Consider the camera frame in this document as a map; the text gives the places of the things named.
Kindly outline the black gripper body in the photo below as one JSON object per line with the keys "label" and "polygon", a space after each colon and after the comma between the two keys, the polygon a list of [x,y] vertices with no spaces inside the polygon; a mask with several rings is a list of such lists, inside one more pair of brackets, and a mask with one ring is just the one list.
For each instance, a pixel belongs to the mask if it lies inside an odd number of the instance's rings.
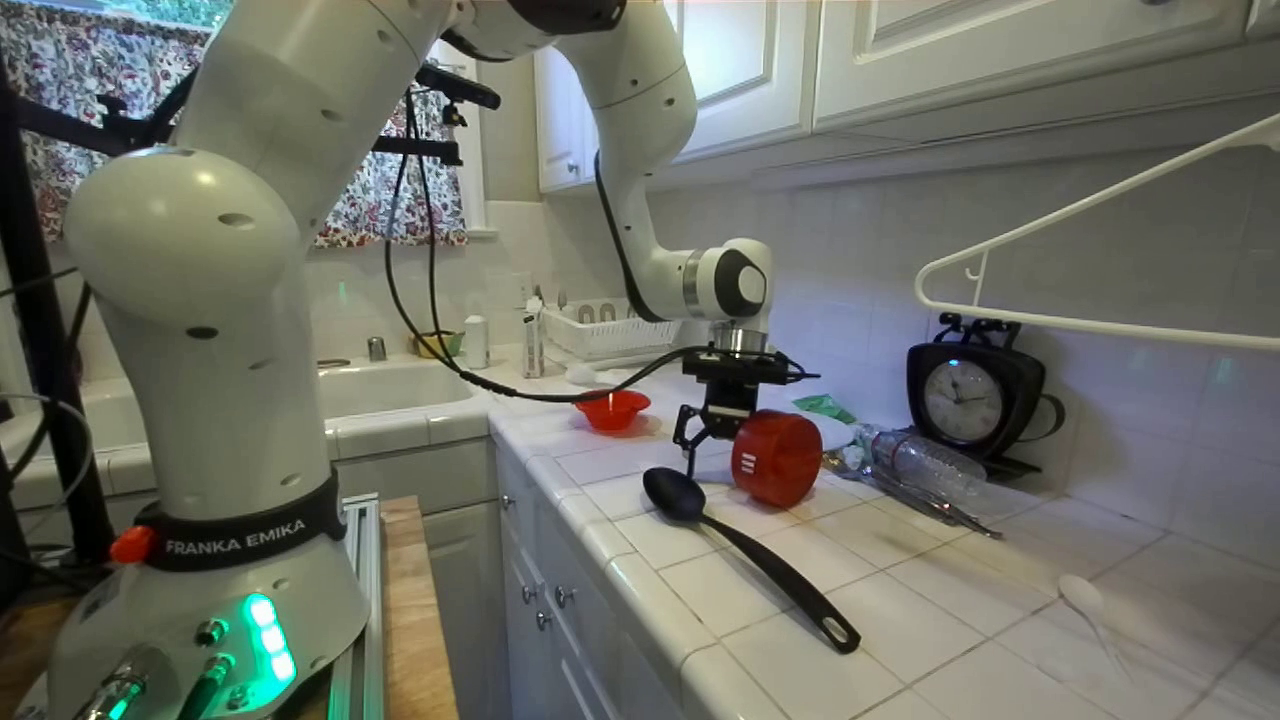
{"label": "black gripper body", "polygon": [[702,389],[702,403],[680,407],[680,424],[700,424],[702,435],[731,441],[734,430],[754,413],[764,384],[806,380],[806,369],[783,353],[727,353],[695,348],[684,373]]}

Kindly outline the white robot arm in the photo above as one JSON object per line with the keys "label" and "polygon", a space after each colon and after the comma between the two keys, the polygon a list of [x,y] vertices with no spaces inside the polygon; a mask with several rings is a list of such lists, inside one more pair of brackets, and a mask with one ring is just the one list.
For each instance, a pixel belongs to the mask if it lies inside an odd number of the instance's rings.
{"label": "white robot arm", "polygon": [[797,366],[764,344],[770,253],[672,253],[645,182],[695,125],[660,0],[237,0],[174,134],[92,174],[67,249],[142,413],[151,543],[67,618],[49,720],[277,711],[369,627],[315,398],[304,256],[432,43],[556,50],[595,117],[595,191],[645,321],[707,321],[702,424]]}

